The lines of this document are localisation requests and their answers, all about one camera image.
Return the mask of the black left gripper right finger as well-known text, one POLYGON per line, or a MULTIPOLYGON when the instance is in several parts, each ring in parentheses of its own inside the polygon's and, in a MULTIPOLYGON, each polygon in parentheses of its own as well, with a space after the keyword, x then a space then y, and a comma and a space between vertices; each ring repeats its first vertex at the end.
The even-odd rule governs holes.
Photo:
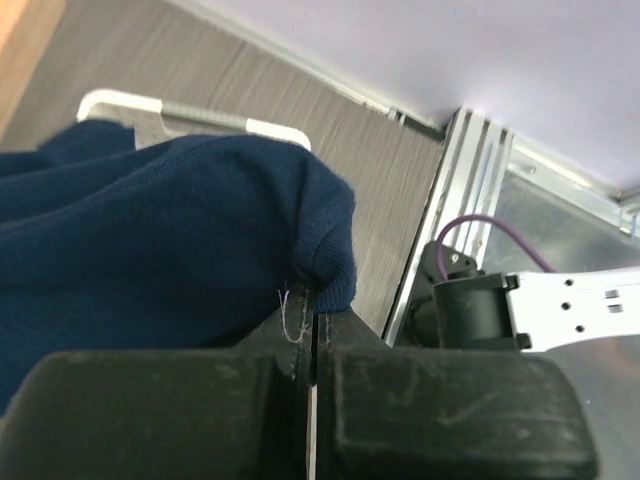
POLYGON ((554 363, 392 348, 354 312, 314 319, 319 479, 594 479, 595 442, 554 363))

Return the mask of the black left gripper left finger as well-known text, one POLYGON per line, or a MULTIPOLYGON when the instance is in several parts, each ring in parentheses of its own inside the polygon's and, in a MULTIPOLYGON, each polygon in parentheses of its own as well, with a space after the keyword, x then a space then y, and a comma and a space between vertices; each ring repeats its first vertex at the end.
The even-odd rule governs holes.
POLYGON ((5 479, 311 479, 314 295, 229 348, 48 355, 1 428, 5 479))

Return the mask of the navy t shirt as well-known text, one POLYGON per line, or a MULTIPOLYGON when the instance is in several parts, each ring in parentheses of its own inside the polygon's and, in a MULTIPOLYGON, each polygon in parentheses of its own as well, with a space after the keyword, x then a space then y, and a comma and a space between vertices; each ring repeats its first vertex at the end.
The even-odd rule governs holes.
POLYGON ((305 148, 84 121, 1 156, 1 400, 48 354, 205 346, 356 293, 350 186, 305 148))

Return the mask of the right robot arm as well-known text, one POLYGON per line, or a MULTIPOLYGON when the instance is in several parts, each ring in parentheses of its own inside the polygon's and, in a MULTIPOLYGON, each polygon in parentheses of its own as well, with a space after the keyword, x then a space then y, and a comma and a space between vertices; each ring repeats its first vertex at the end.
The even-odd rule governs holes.
POLYGON ((434 242, 420 263, 426 292, 410 329, 429 348, 542 353, 639 333, 639 270, 487 274, 434 242))

